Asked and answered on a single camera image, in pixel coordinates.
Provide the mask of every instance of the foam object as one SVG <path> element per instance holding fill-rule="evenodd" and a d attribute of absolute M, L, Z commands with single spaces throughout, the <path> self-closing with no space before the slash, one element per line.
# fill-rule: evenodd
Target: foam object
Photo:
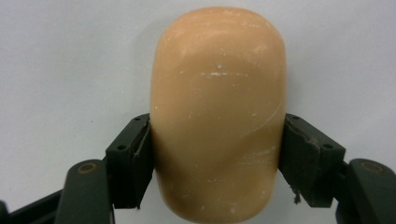
<path fill-rule="evenodd" d="M 258 214 L 273 192 L 285 107 L 285 47 L 267 19 L 208 7 L 174 21 L 156 49 L 150 95 L 169 208 L 200 223 Z"/>

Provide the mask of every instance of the white background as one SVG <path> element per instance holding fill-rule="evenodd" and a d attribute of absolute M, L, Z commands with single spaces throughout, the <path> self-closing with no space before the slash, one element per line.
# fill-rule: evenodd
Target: white background
<path fill-rule="evenodd" d="M 346 147 L 396 170 L 396 2 L 0 0 L 0 199 L 14 211 L 64 184 L 69 167 L 102 159 L 130 119 L 149 112 L 156 43 L 199 7 L 252 9 L 283 35 L 288 109 Z M 267 208 L 246 223 L 335 223 L 295 205 L 278 173 Z M 187 223 L 156 180 L 142 209 L 117 223 Z"/>

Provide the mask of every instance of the black plastic part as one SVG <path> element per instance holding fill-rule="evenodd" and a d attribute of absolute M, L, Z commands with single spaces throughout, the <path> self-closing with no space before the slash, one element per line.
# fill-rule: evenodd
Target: black plastic part
<path fill-rule="evenodd" d="M 363 224 L 396 223 L 396 175 L 376 161 L 350 162 L 346 180 Z"/>
<path fill-rule="evenodd" d="M 286 115 L 278 168 L 311 207 L 332 205 L 333 174 L 343 165 L 345 152 L 305 120 Z"/>
<path fill-rule="evenodd" d="M 103 161 L 83 161 L 70 168 L 55 223 L 114 223 Z"/>
<path fill-rule="evenodd" d="M 62 191 L 52 193 L 34 203 L 30 203 L 15 212 L 8 214 L 4 203 L 1 204 L 1 224 L 48 224 L 53 223 Z"/>
<path fill-rule="evenodd" d="M 132 119 L 106 150 L 115 208 L 140 208 L 152 178 L 154 159 L 149 114 Z"/>
<path fill-rule="evenodd" d="M 4 202 L 0 201 L 0 223 L 8 224 L 9 223 L 9 213 L 7 210 L 7 206 Z"/>

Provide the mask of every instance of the rounded foam object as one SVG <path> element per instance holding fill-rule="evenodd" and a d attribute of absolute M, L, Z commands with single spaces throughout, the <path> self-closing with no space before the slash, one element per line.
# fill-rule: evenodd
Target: rounded foam object
<path fill-rule="evenodd" d="M 157 46 L 150 95 L 169 208 L 200 223 L 258 214 L 273 192 L 285 106 L 285 47 L 268 20 L 209 7 L 174 21 Z"/>

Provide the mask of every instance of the white scuff mark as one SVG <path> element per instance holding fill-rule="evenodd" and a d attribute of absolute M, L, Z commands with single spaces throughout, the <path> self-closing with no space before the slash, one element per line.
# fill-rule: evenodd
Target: white scuff mark
<path fill-rule="evenodd" d="M 262 191 L 262 195 L 260 196 L 261 198 L 265 198 L 265 190 Z"/>
<path fill-rule="evenodd" d="M 218 69 L 221 69 L 221 68 L 223 68 L 224 67 L 224 64 L 223 63 L 218 63 Z"/>
<path fill-rule="evenodd" d="M 241 135 L 241 137 L 244 137 L 244 136 L 249 135 L 249 134 L 251 134 L 251 133 L 255 133 L 255 132 L 257 132 L 259 129 L 261 129 L 261 128 L 263 128 L 265 125 L 267 125 L 267 123 L 268 123 L 269 121 L 271 121 L 271 119 L 276 115 L 277 111 L 280 109 L 281 106 L 282 106 L 282 103 L 279 103 L 279 105 L 276 107 L 276 109 L 275 109 L 275 111 L 272 113 L 272 115 L 271 115 L 262 125 L 260 125 L 258 128 L 254 129 L 254 130 L 251 131 L 251 132 L 248 132 L 248 133 L 245 133 L 245 134 Z"/>
<path fill-rule="evenodd" d="M 228 73 L 218 73 L 218 72 L 210 73 L 210 76 L 213 76 L 213 77 L 220 77 L 220 76 L 227 76 L 227 75 L 228 75 Z"/>

